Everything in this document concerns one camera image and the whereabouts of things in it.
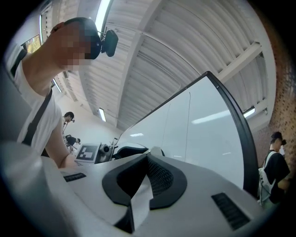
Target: hand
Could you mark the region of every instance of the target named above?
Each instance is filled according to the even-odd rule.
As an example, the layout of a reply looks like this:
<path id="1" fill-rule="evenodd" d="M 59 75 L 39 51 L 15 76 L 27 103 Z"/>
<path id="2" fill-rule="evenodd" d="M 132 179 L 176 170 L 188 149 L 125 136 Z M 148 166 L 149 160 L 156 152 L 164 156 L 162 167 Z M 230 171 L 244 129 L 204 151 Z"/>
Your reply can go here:
<path id="1" fill-rule="evenodd" d="M 69 154 L 61 163 L 60 168 L 76 168 L 78 164 L 75 162 L 76 157 L 72 154 Z"/>

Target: person in black shirt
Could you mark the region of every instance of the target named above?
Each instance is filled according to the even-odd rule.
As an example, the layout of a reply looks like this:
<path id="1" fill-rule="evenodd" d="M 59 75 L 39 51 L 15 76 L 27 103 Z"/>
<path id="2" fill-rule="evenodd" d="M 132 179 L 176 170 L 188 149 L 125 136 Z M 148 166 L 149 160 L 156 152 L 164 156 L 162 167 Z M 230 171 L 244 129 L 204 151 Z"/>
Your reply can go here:
<path id="1" fill-rule="evenodd" d="M 79 138 L 74 138 L 71 135 L 66 136 L 66 140 L 67 140 L 68 146 L 70 146 L 70 153 L 73 150 L 74 143 L 80 143 L 80 139 Z"/>
<path id="2" fill-rule="evenodd" d="M 283 199 L 284 193 L 288 190 L 290 185 L 290 182 L 285 179 L 290 173 L 289 167 L 284 157 L 279 153 L 281 146 L 285 145 L 285 143 L 286 141 L 283 140 L 280 132 L 277 131 L 271 136 L 271 145 L 268 154 L 272 151 L 275 151 L 276 153 L 269 158 L 264 171 L 270 184 L 276 180 L 269 197 L 269 200 L 273 204 L 276 204 Z"/>

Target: white plastic surface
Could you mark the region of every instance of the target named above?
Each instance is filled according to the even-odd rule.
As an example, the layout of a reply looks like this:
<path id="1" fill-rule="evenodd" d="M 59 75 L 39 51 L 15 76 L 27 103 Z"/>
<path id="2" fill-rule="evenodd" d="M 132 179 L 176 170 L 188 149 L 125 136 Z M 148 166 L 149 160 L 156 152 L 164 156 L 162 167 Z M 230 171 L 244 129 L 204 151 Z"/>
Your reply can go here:
<path id="1" fill-rule="evenodd" d="M 117 145 L 121 143 L 161 147 L 166 157 L 211 169 L 243 188 L 239 134 L 226 103 L 207 77 L 126 130 Z"/>

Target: white bag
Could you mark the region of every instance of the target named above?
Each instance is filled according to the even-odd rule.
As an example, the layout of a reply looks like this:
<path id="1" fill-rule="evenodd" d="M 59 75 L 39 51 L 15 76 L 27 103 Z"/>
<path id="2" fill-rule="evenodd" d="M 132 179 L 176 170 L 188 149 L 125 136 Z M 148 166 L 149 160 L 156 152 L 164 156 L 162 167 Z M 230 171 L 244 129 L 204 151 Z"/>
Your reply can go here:
<path id="1" fill-rule="evenodd" d="M 269 197 L 271 195 L 271 190 L 276 182 L 276 179 L 274 179 L 273 183 L 270 184 L 268 181 L 267 175 L 264 171 L 266 164 L 269 161 L 269 158 L 275 153 L 276 153 L 275 151 L 272 151 L 271 153 L 269 153 L 269 155 L 266 159 L 266 162 L 264 163 L 263 168 L 258 169 L 258 171 L 259 171 L 259 196 L 260 196 L 259 203 L 261 206 L 263 205 L 264 201 L 269 199 Z"/>

